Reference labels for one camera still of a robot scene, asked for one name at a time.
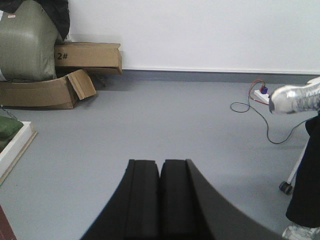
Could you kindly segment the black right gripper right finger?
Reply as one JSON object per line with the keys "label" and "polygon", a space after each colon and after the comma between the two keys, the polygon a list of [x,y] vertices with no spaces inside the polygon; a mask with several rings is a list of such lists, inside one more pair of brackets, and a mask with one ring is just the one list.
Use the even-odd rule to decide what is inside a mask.
{"label": "black right gripper right finger", "polygon": [[164,240],[280,240],[224,198],[192,160],[167,159],[160,174]]}

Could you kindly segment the black curved right gripper left finger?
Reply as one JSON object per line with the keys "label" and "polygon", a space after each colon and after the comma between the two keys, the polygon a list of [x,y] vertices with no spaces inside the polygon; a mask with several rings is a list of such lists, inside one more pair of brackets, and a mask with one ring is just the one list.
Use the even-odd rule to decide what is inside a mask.
{"label": "black curved right gripper left finger", "polygon": [[158,240],[159,171],[153,160],[128,162],[112,197],[83,240]]}

